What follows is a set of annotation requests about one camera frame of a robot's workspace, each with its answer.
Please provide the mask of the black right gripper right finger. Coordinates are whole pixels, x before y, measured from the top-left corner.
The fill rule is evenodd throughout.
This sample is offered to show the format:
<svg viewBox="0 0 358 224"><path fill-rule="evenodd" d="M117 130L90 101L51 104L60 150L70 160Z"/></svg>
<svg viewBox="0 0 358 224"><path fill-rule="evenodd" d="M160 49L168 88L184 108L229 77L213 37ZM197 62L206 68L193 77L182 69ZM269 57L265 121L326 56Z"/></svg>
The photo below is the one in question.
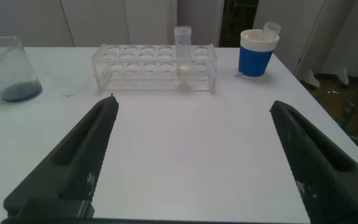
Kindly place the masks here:
<svg viewBox="0 0 358 224"><path fill-rule="evenodd" d="M270 109L311 223L358 223L358 163L294 107Z"/></svg>

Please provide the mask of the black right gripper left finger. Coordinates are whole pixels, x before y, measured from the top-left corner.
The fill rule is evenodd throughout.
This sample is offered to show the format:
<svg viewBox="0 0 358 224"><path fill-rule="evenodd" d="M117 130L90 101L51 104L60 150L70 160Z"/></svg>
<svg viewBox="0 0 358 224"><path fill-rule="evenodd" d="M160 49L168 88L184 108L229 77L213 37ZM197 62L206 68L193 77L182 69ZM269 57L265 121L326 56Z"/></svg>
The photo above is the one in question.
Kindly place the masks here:
<svg viewBox="0 0 358 224"><path fill-rule="evenodd" d="M4 199L10 217L31 199L91 201L119 110L114 96L97 102Z"/></svg>

